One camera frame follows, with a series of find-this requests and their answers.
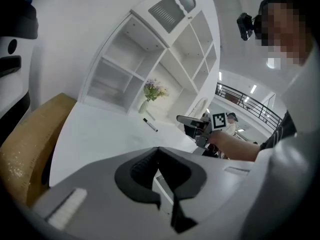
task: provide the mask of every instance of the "railing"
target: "railing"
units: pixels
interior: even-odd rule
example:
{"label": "railing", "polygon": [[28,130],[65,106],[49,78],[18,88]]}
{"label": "railing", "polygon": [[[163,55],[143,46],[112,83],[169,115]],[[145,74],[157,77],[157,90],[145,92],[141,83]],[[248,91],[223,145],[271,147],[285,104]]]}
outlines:
{"label": "railing", "polygon": [[216,85],[215,94],[247,110],[266,123],[273,130],[275,130],[282,121],[280,116],[265,105],[261,104],[259,101],[225,84],[218,83]]}

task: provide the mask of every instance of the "cardboard box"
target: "cardboard box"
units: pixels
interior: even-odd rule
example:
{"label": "cardboard box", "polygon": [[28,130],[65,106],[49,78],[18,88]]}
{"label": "cardboard box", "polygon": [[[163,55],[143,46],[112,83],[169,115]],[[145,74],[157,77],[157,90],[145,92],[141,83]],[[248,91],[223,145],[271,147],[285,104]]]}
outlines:
{"label": "cardboard box", "polygon": [[42,174],[76,102],[64,93],[53,97],[18,124],[0,148],[2,182],[29,207],[49,188]]}

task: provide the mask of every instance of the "white tabletop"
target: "white tabletop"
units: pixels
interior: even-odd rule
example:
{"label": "white tabletop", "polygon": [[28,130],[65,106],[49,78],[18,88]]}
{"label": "white tabletop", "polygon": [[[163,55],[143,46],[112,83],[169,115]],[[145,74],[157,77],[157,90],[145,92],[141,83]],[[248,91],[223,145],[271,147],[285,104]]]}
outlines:
{"label": "white tabletop", "polygon": [[50,187],[87,164],[131,151],[169,147],[193,152],[197,148],[173,124],[151,123],[158,132],[147,125],[139,114],[129,116],[77,102],[55,146]]}

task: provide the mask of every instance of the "hand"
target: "hand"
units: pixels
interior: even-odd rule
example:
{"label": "hand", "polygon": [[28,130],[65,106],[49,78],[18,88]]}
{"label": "hand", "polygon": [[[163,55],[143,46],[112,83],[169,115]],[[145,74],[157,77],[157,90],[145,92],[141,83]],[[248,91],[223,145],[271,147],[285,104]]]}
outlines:
{"label": "hand", "polygon": [[215,130],[213,131],[209,138],[208,138],[208,143],[209,144],[216,144],[217,143],[217,139],[219,137],[219,135],[221,134],[221,130]]}

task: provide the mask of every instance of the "shelf compartment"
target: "shelf compartment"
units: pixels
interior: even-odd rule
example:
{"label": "shelf compartment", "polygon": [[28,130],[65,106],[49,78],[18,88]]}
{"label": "shelf compartment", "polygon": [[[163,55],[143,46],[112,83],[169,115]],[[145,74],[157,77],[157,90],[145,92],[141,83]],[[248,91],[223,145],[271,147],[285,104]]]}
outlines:
{"label": "shelf compartment", "polygon": [[175,78],[175,80],[183,87],[188,89],[192,93],[197,93],[197,88],[192,82],[191,78],[185,71],[181,62],[172,53],[171,49],[168,49],[160,60],[160,63],[165,69]]}
{"label": "shelf compartment", "polygon": [[188,76],[193,78],[204,59],[204,54],[190,24],[179,35],[170,50],[181,63]]}
{"label": "shelf compartment", "polygon": [[114,107],[127,113],[143,83],[140,78],[100,61],[84,102],[89,101],[103,108]]}
{"label": "shelf compartment", "polygon": [[[151,101],[147,111],[155,120],[168,122],[168,111],[177,101],[183,87],[161,63],[159,63],[152,71],[150,78],[156,79],[163,87],[167,88],[169,96],[159,97],[155,101]],[[139,104],[145,99],[146,98],[141,95]]]}
{"label": "shelf compartment", "polygon": [[198,90],[200,90],[202,88],[208,75],[209,75],[209,72],[208,72],[207,64],[206,64],[206,62],[203,62],[198,73],[196,73],[194,80],[193,80],[193,82]]}
{"label": "shelf compartment", "polygon": [[208,66],[208,70],[210,72],[211,69],[213,68],[216,60],[217,60],[217,54],[216,54],[216,49],[215,49],[214,44],[211,46],[211,49],[210,49],[209,53],[207,54],[205,60],[206,60],[207,66]]}
{"label": "shelf compartment", "polygon": [[136,72],[131,71],[130,69],[125,68],[122,65],[119,65],[118,61],[114,60],[112,57],[109,57],[107,55],[103,55],[102,62],[105,63],[106,65],[109,65],[110,67],[112,67],[116,70],[119,70],[120,72],[128,75],[129,77],[134,76],[136,78],[139,78],[142,81],[145,80],[142,76],[138,75]]}
{"label": "shelf compartment", "polygon": [[191,21],[191,25],[200,42],[203,53],[206,55],[210,47],[213,45],[213,37],[202,10]]}
{"label": "shelf compartment", "polygon": [[190,108],[196,97],[197,95],[193,92],[190,92],[187,89],[183,89],[176,102],[168,111],[167,117],[176,125],[178,125],[179,122],[177,121],[177,116],[186,116],[188,109]]}
{"label": "shelf compartment", "polygon": [[132,16],[115,36],[103,57],[119,68],[146,78],[164,50],[162,42]]}

